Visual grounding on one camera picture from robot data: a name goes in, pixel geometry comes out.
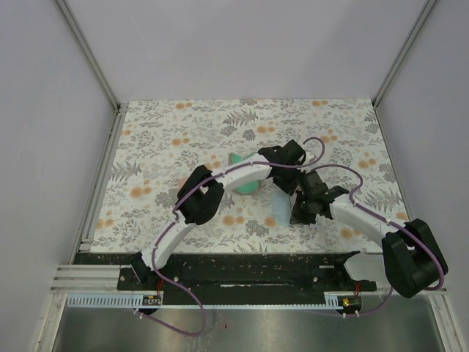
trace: teal object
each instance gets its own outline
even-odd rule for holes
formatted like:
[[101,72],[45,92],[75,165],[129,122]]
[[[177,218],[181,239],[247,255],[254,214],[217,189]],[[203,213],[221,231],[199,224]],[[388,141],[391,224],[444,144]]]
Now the teal object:
[[[247,158],[250,158],[253,156],[255,153],[252,153],[245,158],[243,158],[241,155],[230,153],[229,154],[229,164],[234,165],[238,164],[241,161],[244,161]],[[233,192],[241,195],[248,195],[248,194],[253,194],[255,191],[258,191],[261,188],[261,181],[253,181],[250,183],[246,183],[245,185],[236,188]]]

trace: floral tablecloth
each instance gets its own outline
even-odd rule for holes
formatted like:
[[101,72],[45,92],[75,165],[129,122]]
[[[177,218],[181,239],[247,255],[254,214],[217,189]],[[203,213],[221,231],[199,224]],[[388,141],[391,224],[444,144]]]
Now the floral tablecloth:
[[[137,100],[125,116],[91,251],[137,252],[172,219],[178,188],[194,167],[228,165],[228,155],[320,137],[318,163],[357,169],[357,197],[389,216],[406,219],[380,127],[369,99]],[[318,155],[320,145],[305,146]],[[351,189],[343,169],[318,171],[328,185]],[[318,227],[284,227],[271,216],[270,180],[249,196],[224,194],[218,215],[193,230],[176,252],[378,252],[359,232],[321,219]]]

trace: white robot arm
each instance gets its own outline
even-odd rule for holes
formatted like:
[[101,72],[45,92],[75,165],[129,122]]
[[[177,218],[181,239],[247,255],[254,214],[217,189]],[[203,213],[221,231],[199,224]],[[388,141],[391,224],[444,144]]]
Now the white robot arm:
[[[283,147],[262,148],[244,162],[225,169],[210,171],[205,166],[197,167],[177,195],[174,219],[163,228],[155,243],[143,249],[132,262],[136,276],[143,280],[152,269],[164,267],[180,241],[216,214],[225,191],[269,177],[290,196],[296,193],[292,224],[313,224],[317,216],[325,216],[360,231],[382,247],[385,277],[401,295],[414,296],[438,279],[435,260],[427,255],[428,250],[437,258],[444,274],[448,272],[426,223],[419,219],[404,223],[358,205],[348,190],[340,186],[328,188],[316,171],[300,171],[305,158],[306,152],[295,141],[290,141]],[[405,232],[411,232],[417,242],[409,240]],[[422,247],[426,250],[419,250],[416,246],[419,242],[424,243]],[[356,258],[352,257],[349,268],[347,264],[345,267],[352,270],[354,264]]]

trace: white wall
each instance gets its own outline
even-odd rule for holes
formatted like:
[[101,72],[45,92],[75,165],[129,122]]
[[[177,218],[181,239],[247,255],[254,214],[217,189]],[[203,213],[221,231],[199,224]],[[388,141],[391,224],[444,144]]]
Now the white wall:
[[469,1],[440,1],[379,108],[414,216],[430,223],[469,333]]
[[0,349],[27,351],[112,111],[51,0],[0,1]]
[[425,0],[68,0],[118,99],[373,97]]

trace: metal frame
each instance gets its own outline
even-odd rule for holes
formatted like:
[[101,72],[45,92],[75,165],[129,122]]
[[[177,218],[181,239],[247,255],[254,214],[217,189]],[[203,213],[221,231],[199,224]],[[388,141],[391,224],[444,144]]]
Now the metal frame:
[[65,23],[67,24],[69,30],[72,33],[72,36],[75,38],[78,44],[78,47],[80,48],[81,52],[85,56],[85,59],[89,64],[89,67],[95,74],[97,80],[100,82],[100,85],[103,88],[103,91],[106,94],[106,97],[108,98],[108,101],[112,106],[112,109],[114,111],[118,111],[120,102],[117,100],[117,97],[112,91],[112,88],[108,83],[108,80],[104,76],[103,71],[101,70],[99,64],[97,63],[95,55],[92,53],[91,48],[89,47],[89,44],[86,41],[86,38],[83,35],[83,32],[81,31],[81,28],[78,25],[78,22],[72,13],[72,10],[70,9],[70,6],[68,5],[66,0],[53,0],[53,2],[56,4],[60,13],[62,14],[62,17],[65,20]]
[[421,30],[425,26],[425,23],[428,21],[430,15],[435,8],[435,5],[438,3],[438,0],[427,0],[424,7],[418,14],[416,22],[413,24],[412,28],[410,29],[409,34],[405,38],[404,44],[402,44],[399,53],[397,54],[396,58],[394,59],[391,68],[386,75],[384,82],[381,84],[381,87],[378,89],[376,97],[373,99],[373,107],[377,109],[377,107],[383,101],[383,98],[388,91],[390,85],[396,78],[396,74],[399,72],[402,64],[405,62],[406,57],[408,56],[410,49],[413,47],[413,44],[416,42],[418,35],[420,34]]
[[[38,326],[39,333],[37,334],[37,341],[34,345],[34,351],[36,352],[50,352],[53,349],[53,344],[56,339],[56,334],[59,329],[60,320],[64,307],[67,303],[69,293],[96,293],[96,294],[123,294],[116,290],[117,280],[119,280],[119,265],[73,265],[73,260],[77,252],[89,251],[91,246],[91,229],[96,225],[97,213],[100,211],[100,205],[102,204],[104,193],[106,190],[107,179],[111,172],[112,161],[114,160],[115,152],[117,150],[118,136],[121,133],[122,125],[125,120],[125,114],[127,112],[128,105],[121,105],[117,100],[116,95],[113,93],[106,77],[103,74],[97,60],[92,53],[86,38],[78,25],[75,16],[73,15],[67,0],[53,0],[62,14],[69,30],[75,38],[79,48],[84,54],[85,59],[89,63],[89,66],[95,74],[97,80],[100,82],[103,88],[108,102],[111,104],[114,110],[114,118],[112,124],[108,130],[106,143],[100,156],[99,167],[96,171],[93,187],[86,203],[86,210],[81,219],[81,224],[75,240],[72,255],[70,256],[70,265],[61,265],[58,267],[55,279],[52,284],[51,293],[47,297],[46,301],[46,313],[44,318],[41,320]],[[373,107],[377,115],[378,122],[380,117],[377,112],[377,107],[383,101],[388,88],[396,78],[396,74],[399,72],[402,64],[405,62],[410,49],[416,41],[416,38],[423,29],[425,23],[428,21],[435,5],[438,0],[427,0],[426,4],[419,13],[416,22],[413,24],[408,36],[405,39],[399,53],[397,54],[390,70],[388,71],[385,80],[383,81],[380,89],[378,90],[376,97],[373,99]],[[383,130],[383,138],[385,140],[386,147],[388,146],[388,138]],[[394,156],[388,149],[389,156],[393,167],[395,167]],[[394,168],[396,173],[397,183],[402,192],[404,204],[410,213],[408,207],[408,201],[403,188],[401,187],[399,172]],[[365,293],[365,294],[382,294],[386,290],[386,286],[379,286],[376,293]],[[353,293],[327,293],[329,295],[348,295]],[[429,301],[432,305],[432,309],[437,321],[438,329],[440,331],[443,344],[447,351],[466,351],[464,341],[459,339],[462,336],[455,320],[453,319],[454,313],[451,305],[448,302],[446,290],[441,290],[433,293],[425,292],[421,295],[429,296]]]
[[117,144],[122,132],[122,126],[124,125],[127,107],[128,104],[122,104],[120,106],[119,111],[114,114],[111,126],[108,129],[106,142],[101,152],[100,161],[93,180],[93,187],[89,193],[85,211],[81,217],[69,264],[73,263],[77,252],[84,252],[91,247],[91,229],[96,226],[96,215],[99,213],[100,206],[103,204],[104,191],[106,190],[107,181],[111,174],[112,161],[116,155]]

